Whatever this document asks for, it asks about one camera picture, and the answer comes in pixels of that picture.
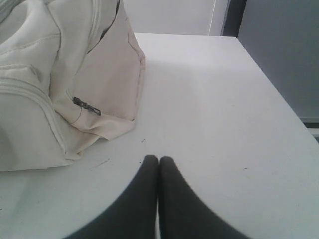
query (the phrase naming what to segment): white table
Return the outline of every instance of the white table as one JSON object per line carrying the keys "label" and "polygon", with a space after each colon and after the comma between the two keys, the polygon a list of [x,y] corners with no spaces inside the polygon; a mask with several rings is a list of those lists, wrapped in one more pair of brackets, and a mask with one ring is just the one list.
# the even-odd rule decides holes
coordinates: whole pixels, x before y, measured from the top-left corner
{"label": "white table", "polygon": [[319,145],[239,41],[137,39],[147,73],[136,129],[98,141],[72,166],[1,173],[0,238],[57,239],[81,228],[146,154],[172,156],[203,202],[252,238],[318,238]]}

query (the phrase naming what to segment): dark mark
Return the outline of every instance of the dark mark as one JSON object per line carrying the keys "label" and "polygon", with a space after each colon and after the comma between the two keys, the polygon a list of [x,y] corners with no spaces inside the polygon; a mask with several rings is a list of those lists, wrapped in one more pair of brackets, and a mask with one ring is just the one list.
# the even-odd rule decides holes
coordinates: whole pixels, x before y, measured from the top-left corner
{"label": "dark mark", "polygon": [[97,167],[100,167],[101,165],[103,165],[103,164],[105,164],[105,163],[107,163],[108,161],[110,161],[110,159],[105,160],[103,163],[100,163],[98,166],[96,166],[96,168],[97,168]]}

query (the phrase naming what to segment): canvas bag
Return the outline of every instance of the canvas bag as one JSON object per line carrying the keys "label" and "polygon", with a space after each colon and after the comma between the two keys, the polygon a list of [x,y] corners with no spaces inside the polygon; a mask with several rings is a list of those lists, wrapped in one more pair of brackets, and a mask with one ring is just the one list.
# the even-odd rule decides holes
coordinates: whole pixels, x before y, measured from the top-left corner
{"label": "canvas bag", "polygon": [[19,3],[0,22],[0,171],[69,165],[132,130],[144,71],[122,0]]}

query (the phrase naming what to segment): zipper pull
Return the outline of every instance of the zipper pull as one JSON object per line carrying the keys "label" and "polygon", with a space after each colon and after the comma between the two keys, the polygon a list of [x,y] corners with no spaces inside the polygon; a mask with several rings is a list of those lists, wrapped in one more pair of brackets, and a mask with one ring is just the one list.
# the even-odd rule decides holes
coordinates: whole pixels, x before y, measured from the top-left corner
{"label": "zipper pull", "polygon": [[93,106],[91,106],[91,105],[88,105],[88,103],[85,103],[85,102],[83,102],[83,101],[81,101],[79,98],[77,98],[77,97],[73,97],[73,103],[74,104],[76,104],[77,106],[79,106],[79,107],[81,107],[81,108],[84,108],[84,109],[86,109],[86,110],[88,110],[88,111],[90,111],[90,112],[94,112],[94,113],[96,113],[98,116],[101,116],[102,115],[102,113],[101,113],[101,111],[99,110],[99,109],[97,109],[97,108],[94,108]]}

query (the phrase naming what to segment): gray door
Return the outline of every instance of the gray door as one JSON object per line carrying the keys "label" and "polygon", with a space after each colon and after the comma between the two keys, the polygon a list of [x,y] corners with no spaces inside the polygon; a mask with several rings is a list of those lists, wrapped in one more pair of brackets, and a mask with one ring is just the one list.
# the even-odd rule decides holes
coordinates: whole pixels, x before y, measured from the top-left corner
{"label": "gray door", "polygon": [[319,122],[319,0],[247,0],[238,39],[304,122]]}

